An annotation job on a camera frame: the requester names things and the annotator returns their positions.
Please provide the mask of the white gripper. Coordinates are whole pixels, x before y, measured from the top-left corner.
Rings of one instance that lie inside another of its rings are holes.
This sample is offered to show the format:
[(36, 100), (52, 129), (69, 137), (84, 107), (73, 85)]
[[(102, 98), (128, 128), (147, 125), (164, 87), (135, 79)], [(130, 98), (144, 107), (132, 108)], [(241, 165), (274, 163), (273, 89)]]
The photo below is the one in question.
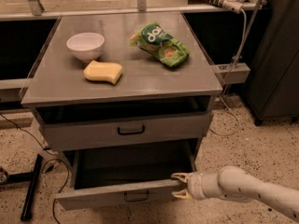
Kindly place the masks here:
[(175, 198), (190, 200), (193, 197), (195, 200), (202, 201), (219, 198), (222, 195), (217, 173), (173, 173), (171, 177), (187, 183), (187, 189), (172, 192)]

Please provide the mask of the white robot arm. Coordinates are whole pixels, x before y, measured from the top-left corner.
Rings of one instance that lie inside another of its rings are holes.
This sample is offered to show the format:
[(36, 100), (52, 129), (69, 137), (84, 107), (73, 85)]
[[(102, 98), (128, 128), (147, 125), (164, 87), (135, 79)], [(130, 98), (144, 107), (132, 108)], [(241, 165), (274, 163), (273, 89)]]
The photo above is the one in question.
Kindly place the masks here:
[(263, 182), (235, 166), (225, 166), (217, 173), (174, 173), (171, 174), (186, 188), (174, 191), (172, 195), (179, 199), (217, 198), (224, 201), (247, 202), (256, 200), (275, 209), (280, 214), (299, 222), (299, 191)]

